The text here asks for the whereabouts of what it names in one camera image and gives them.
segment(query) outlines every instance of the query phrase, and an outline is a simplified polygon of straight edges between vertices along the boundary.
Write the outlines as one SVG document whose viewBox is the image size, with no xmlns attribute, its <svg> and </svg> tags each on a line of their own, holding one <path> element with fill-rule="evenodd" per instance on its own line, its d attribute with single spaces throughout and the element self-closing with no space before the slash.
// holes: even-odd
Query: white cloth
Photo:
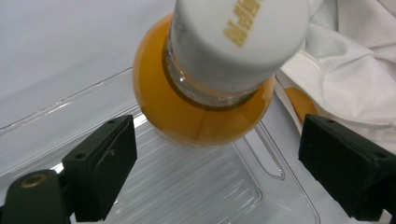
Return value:
<svg viewBox="0 0 396 224">
<path fill-rule="evenodd" d="M 320 115 L 396 154 L 395 8 L 391 0 L 311 0 L 304 48 L 277 74 L 289 112 L 282 89 L 297 86 Z"/>
</svg>

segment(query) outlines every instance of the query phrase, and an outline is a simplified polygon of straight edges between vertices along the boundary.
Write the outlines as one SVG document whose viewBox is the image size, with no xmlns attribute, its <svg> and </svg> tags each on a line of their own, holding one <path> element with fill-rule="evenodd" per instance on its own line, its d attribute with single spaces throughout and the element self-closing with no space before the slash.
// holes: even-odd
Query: bottle neck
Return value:
<svg viewBox="0 0 396 224">
<path fill-rule="evenodd" d="M 259 88 L 241 92 L 224 92 L 208 88 L 196 81 L 183 69 L 172 51 L 169 38 L 164 54 L 169 77 L 174 86 L 189 99 L 200 105 L 215 108 L 238 105 L 245 102 Z"/>
</svg>

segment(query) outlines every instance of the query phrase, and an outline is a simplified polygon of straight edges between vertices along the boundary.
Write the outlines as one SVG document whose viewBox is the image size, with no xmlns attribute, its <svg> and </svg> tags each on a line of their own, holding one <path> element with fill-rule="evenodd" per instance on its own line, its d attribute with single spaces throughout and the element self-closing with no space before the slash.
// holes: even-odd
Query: orange liquid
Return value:
<svg viewBox="0 0 396 224">
<path fill-rule="evenodd" d="M 172 17 L 157 22 L 142 40 L 134 58 L 134 93 L 146 118 L 179 143 L 218 146 L 246 134 L 268 108 L 274 77 L 270 77 L 244 103 L 213 109 L 185 100 L 166 77 L 163 46 Z"/>
</svg>

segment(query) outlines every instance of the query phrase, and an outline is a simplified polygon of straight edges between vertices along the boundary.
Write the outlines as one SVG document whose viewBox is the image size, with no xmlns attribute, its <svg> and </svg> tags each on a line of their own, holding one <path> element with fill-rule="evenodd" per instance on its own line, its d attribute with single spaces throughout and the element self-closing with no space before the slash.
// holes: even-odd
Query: plastic bottle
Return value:
<svg viewBox="0 0 396 224">
<path fill-rule="evenodd" d="M 179 0 L 146 34 L 134 58 L 134 93 L 163 134 L 223 145 L 260 121 L 273 73 L 304 42 L 302 0 Z"/>
</svg>

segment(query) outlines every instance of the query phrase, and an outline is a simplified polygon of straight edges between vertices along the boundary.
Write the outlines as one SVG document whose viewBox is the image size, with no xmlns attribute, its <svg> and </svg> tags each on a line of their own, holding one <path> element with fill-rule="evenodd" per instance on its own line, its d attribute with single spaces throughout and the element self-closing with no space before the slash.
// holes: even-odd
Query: white bottle cap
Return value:
<svg viewBox="0 0 396 224">
<path fill-rule="evenodd" d="M 177 0 L 172 50 L 200 84 L 250 91 L 301 47 L 308 19 L 306 0 Z"/>
</svg>

